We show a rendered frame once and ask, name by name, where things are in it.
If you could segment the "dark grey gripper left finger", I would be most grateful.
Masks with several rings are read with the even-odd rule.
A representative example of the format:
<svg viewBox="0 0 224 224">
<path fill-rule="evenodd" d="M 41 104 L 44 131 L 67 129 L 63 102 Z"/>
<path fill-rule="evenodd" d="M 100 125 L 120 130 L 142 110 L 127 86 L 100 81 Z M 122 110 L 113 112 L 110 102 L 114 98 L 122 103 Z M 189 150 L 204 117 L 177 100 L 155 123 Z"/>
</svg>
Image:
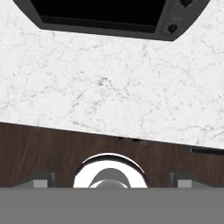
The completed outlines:
<svg viewBox="0 0 224 224">
<path fill-rule="evenodd" d="M 55 173 L 50 171 L 32 174 L 28 179 L 14 185 L 14 187 L 24 188 L 51 188 L 55 186 Z"/>
</svg>

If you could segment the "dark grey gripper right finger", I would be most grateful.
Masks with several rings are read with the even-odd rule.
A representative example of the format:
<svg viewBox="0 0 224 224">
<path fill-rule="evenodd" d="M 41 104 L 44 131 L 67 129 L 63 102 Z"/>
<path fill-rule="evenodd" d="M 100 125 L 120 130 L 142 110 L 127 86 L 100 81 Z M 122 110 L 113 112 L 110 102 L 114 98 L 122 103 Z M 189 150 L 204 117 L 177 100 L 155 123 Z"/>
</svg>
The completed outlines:
<svg viewBox="0 0 224 224">
<path fill-rule="evenodd" d="M 213 185 L 201 181 L 187 172 L 175 171 L 170 173 L 170 187 L 173 188 L 211 188 Z"/>
</svg>

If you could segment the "dark grey toaster oven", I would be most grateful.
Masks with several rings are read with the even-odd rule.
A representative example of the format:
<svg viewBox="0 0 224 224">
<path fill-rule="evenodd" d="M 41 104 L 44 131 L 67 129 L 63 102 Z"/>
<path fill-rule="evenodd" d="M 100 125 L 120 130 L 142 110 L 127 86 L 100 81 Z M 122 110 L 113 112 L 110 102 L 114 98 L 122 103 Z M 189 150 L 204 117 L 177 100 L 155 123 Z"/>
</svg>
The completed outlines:
<svg viewBox="0 0 224 224">
<path fill-rule="evenodd" d="M 40 29 L 174 41 L 211 0 L 12 0 Z"/>
</svg>

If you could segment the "dark wood drawer front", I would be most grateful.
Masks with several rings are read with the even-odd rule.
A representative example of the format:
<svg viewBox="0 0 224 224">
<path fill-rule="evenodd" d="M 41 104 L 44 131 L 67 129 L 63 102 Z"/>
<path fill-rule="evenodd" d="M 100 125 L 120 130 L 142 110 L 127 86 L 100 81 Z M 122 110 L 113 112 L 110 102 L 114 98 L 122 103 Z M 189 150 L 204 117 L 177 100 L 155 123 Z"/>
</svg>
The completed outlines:
<svg viewBox="0 0 224 224">
<path fill-rule="evenodd" d="M 70 187 L 83 161 L 107 152 L 134 160 L 151 187 L 167 187 L 172 172 L 224 187 L 224 150 L 6 122 L 0 122 L 0 187 L 40 172 L 53 172 L 58 187 Z"/>
</svg>

